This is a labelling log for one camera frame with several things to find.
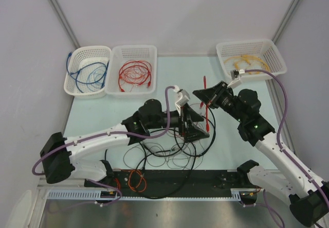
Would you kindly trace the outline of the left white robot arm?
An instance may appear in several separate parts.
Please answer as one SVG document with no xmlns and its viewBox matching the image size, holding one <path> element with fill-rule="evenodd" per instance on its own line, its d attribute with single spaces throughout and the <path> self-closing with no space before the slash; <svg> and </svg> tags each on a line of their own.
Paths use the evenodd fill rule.
<svg viewBox="0 0 329 228">
<path fill-rule="evenodd" d="M 209 133 L 196 126 L 202 121 L 204 118 L 188 104 L 181 111 L 164 112 L 159 100 L 149 99 L 132 116 L 102 132 L 72 138 L 54 133 L 40 152 L 46 182 L 56 184 L 81 178 L 107 187 L 114 180 L 109 162 L 89 161 L 86 156 L 150 139 L 151 132 L 157 129 L 178 129 L 185 143 L 206 139 Z"/>
</svg>

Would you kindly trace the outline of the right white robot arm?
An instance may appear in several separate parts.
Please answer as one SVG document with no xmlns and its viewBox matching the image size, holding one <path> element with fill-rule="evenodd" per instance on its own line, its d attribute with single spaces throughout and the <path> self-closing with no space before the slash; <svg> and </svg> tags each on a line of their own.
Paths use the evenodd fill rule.
<svg viewBox="0 0 329 228">
<path fill-rule="evenodd" d="M 328 182 L 309 169 L 280 140 L 274 127 L 260 114 L 261 102 L 256 91 L 242 89 L 237 95 L 225 82 L 193 91 L 211 109 L 221 108 L 239 122 L 242 140 L 264 154 L 284 175 L 278 177 L 249 160 L 237 174 L 242 187 L 259 186 L 289 206 L 292 215 L 306 227 L 315 225 L 328 214 Z"/>
</svg>

